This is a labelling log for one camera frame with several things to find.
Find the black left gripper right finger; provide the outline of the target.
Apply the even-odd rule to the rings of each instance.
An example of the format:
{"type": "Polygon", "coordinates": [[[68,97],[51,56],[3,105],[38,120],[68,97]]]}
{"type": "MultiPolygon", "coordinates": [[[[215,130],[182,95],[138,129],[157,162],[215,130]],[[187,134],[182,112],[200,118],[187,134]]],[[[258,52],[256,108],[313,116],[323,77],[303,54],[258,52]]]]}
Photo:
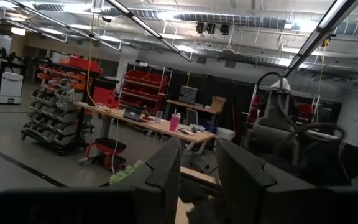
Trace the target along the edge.
{"type": "Polygon", "coordinates": [[[216,161],[235,224],[358,224],[358,187],[311,185],[223,138],[216,161]]]}

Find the stacked red storage boxes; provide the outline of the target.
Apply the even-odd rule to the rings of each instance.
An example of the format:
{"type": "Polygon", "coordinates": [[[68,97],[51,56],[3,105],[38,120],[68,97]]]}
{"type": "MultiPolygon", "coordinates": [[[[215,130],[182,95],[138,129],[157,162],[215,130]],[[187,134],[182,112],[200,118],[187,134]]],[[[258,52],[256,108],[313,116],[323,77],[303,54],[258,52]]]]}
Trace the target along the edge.
{"type": "Polygon", "coordinates": [[[96,103],[100,103],[108,108],[117,108],[119,106],[119,103],[116,101],[116,93],[114,90],[95,87],[93,99],[96,103]]]}

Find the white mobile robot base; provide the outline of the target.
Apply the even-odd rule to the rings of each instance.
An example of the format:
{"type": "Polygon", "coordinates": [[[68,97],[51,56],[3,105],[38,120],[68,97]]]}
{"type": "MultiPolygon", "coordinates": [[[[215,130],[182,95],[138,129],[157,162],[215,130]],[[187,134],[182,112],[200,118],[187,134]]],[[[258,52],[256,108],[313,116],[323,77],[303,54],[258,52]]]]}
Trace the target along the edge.
{"type": "Polygon", "coordinates": [[[0,48],[0,104],[19,105],[28,61],[0,48]]]}

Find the white bucket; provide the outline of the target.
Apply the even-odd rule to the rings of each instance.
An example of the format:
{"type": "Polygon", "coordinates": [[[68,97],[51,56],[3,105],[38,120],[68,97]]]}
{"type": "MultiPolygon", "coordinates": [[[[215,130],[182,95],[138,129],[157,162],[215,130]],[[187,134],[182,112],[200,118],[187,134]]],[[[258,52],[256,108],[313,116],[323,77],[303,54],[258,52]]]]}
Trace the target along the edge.
{"type": "Polygon", "coordinates": [[[222,127],[216,128],[216,135],[220,138],[227,139],[228,141],[232,141],[234,137],[236,136],[235,131],[231,129],[226,129],[222,127]]]}

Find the long wooden desk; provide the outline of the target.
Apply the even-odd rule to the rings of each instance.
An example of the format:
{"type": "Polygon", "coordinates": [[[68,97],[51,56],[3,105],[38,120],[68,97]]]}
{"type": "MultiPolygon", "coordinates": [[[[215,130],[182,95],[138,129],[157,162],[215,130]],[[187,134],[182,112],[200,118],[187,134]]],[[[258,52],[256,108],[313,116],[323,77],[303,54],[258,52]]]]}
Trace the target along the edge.
{"type": "Polygon", "coordinates": [[[109,136],[109,129],[111,125],[111,119],[114,118],[119,121],[125,121],[128,123],[132,123],[138,126],[142,126],[144,128],[156,131],[158,133],[167,134],[169,136],[175,136],[180,138],[182,141],[189,141],[192,143],[203,143],[205,144],[212,138],[215,137],[213,133],[198,133],[198,134],[183,134],[178,131],[170,131],[170,122],[166,120],[161,120],[160,123],[156,123],[154,121],[134,121],[131,119],[127,119],[123,117],[124,110],[123,109],[103,109],[97,106],[90,106],[84,102],[73,102],[74,105],[79,106],[80,108],[91,110],[95,113],[100,113],[103,115],[103,124],[100,132],[101,138],[106,138],[109,136]]]}

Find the red rolling stool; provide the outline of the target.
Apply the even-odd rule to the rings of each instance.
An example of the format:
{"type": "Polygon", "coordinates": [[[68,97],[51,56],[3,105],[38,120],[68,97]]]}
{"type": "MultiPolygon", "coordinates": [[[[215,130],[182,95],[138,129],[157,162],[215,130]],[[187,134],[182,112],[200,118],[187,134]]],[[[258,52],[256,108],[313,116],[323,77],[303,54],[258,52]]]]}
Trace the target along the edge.
{"type": "Polygon", "coordinates": [[[85,157],[78,159],[79,165],[86,162],[99,164],[107,170],[122,170],[126,167],[126,159],[120,154],[126,145],[111,138],[97,138],[85,149],[85,157]]]}

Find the open cardboard box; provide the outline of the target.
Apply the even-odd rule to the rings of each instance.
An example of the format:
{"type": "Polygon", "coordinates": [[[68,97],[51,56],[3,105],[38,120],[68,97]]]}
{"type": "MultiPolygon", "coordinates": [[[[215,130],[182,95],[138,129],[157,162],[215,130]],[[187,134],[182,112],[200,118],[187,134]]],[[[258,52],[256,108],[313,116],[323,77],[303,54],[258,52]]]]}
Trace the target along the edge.
{"type": "Polygon", "coordinates": [[[222,112],[227,99],[220,96],[213,96],[211,102],[211,110],[215,112],[222,112]]]}

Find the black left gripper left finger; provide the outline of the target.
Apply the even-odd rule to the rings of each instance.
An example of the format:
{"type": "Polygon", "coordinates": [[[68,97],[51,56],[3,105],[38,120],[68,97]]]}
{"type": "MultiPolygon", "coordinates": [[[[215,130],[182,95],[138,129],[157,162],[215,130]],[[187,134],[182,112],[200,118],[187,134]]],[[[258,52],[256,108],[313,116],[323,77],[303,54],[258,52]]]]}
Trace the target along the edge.
{"type": "Polygon", "coordinates": [[[2,191],[0,224],[175,224],[180,158],[180,140],[170,138],[110,186],[2,191]]]}

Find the grey office chair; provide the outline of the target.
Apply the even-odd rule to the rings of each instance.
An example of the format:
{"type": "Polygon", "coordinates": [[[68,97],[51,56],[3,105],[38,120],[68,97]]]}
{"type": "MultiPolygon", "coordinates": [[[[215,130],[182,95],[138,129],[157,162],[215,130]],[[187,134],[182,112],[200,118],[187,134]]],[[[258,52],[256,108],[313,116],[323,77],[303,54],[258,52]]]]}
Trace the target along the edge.
{"type": "MultiPolygon", "coordinates": [[[[201,126],[198,125],[198,112],[191,108],[186,108],[186,125],[190,127],[190,131],[194,134],[198,132],[201,126]]],[[[203,158],[203,151],[208,141],[202,143],[194,143],[187,141],[186,159],[191,168],[197,169],[200,173],[204,173],[210,168],[210,165],[203,158]]]]}

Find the open laptop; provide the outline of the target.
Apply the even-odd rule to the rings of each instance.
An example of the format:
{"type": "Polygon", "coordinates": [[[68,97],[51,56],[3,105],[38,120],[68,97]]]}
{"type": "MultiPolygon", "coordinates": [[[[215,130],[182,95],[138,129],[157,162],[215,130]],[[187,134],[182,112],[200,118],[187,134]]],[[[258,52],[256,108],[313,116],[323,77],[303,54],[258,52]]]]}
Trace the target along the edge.
{"type": "Polygon", "coordinates": [[[144,110],[138,106],[127,105],[124,107],[123,117],[133,121],[142,121],[142,113],[144,110]]]}

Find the pink tumbler with straw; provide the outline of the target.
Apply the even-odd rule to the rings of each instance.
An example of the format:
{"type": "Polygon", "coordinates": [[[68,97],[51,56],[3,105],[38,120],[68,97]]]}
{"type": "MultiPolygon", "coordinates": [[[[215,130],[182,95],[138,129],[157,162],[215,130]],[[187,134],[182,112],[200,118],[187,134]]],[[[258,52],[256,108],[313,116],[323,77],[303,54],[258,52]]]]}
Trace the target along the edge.
{"type": "Polygon", "coordinates": [[[180,113],[177,113],[177,110],[174,110],[174,113],[172,114],[170,119],[170,131],[175,132],[177,130],[178,125],[180,123],[180,119],[180,113]]]}

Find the green potted plant white pot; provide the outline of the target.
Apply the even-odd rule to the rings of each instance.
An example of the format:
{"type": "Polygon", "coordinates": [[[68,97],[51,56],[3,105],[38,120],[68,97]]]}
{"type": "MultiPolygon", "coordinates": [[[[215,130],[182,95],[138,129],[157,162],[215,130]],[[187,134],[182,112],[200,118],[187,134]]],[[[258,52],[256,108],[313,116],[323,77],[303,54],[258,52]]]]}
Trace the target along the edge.
{"type": "Polygon", "coordinates": [[[135,164],[127,166],[124,170],[113,173],[109,179],[109,185],[114,185],[128,177],[131,173],[137,170],[141,165],[145,164],[144,161],[138,160],[135,164]]]}

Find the white shelf with red bins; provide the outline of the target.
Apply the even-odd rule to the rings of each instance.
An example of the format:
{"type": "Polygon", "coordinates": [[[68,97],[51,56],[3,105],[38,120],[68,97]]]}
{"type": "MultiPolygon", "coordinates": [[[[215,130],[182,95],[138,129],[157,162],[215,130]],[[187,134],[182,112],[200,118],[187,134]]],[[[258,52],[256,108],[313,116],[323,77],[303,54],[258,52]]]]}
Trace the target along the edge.
{"type": "Polygon", "coordinates": [[[126,62],[119,90],[119,103],[138,106],[151,115],[162,111],[173,71],[166,67],[126,62]]]}

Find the short wooden desk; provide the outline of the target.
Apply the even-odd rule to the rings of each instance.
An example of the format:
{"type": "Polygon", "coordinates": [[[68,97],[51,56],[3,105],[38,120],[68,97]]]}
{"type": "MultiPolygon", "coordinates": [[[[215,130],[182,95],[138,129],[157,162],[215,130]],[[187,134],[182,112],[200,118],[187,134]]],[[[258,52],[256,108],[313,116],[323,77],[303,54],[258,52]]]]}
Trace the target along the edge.
{"type": "Polygon", "coordinates": [[[211,132],[211,133],[213,132],[213,129],[215,128],[217,116],[220,115],[223,112],[223,110],[212,110],[212,109],[204,108],[204,107],[201,107],[201,106],[191,105],[191,104],[188,104],[188,103],[182,103],[182,102],[175,101],[175,100],[166,100],[165,102],[166,102],[165,111],[164,111],[164,114],[163,114],[163,117],[165,119],[167,119],[168,116],[169,116],[169,111],[170,111],[170,106],[171,105],[184,106],[186,108],[191,108],[191,109],[194,109],[194,110],[197,110],[197,111],[204,111],[204,112],[207,112],[207,113],[211,114],[211,124],[209,126],[209,132],[211,132]]]}

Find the grey small-drawer organizer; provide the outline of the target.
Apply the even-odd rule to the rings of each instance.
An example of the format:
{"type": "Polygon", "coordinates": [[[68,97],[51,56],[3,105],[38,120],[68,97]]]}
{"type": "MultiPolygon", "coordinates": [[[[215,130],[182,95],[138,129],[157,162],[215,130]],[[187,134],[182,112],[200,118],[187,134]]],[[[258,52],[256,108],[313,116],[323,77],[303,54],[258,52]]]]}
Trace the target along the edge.
{"type": "Polygon", "coordinates": [[[182,103],[193,105],[196,102],[198,91],[199,89],[197,88],[182,86],[178,100],[182,103]]]}

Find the long ceiling light bar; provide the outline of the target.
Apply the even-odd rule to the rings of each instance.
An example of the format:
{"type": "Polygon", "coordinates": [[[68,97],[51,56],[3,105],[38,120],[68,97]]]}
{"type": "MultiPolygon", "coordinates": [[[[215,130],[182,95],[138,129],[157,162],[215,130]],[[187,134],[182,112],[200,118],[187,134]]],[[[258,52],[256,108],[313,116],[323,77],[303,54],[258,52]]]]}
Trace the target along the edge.
{"type": "Polygon", "coordinates": [[[108,4],[114,6],[121,14],[125,15],[127,18],[135,22],[138,26],[143,28],[143,30],[147,31],[149,34],[151,34],[153,37],[158,39],[161,43],[163,43],[166,47],[168,47],[170,50],[174,51],[176,54],[180,55],[183,59],[185,59],[187,62],[192,62],[192,59],[187,56],[184,52],[179,50],[177,47],[175,47],[171,42],[169,42],[167,39],[163,38],[157,31],[155,31],[153,28],[151,28],[147,23],[139,19],[133,12],[131,12],[127,7],[122,5],[117,0],[105,0],[108,4]]]}
{"type": "Polygon", "coordinates": [[[325,15],[322,17],[314,31],[302,45],[299,52],[293,58],[289,66],[283,72],[283,76],[287,77],[296,70],[308,57],[315,51],[324,39],[326,39],[356,7],[358,0],[335,0],[325,15]]]}

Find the rack with grey orange bins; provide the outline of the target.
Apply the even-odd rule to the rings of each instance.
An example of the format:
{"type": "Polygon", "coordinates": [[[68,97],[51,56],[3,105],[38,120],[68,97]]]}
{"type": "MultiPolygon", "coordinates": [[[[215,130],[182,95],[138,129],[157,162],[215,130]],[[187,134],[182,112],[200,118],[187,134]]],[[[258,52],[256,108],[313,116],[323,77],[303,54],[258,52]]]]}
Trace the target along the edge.
{"type": "Polygon", "coordinates": [[[92,81],[91,71],[49,62],[39,65],[36,77],[40,88],[31,93],[21,138],[31,138],[60,155],[85,150],[86,135],[94,131],[92,114],[73,102],[88,99],[85,88],[92,81]]]}

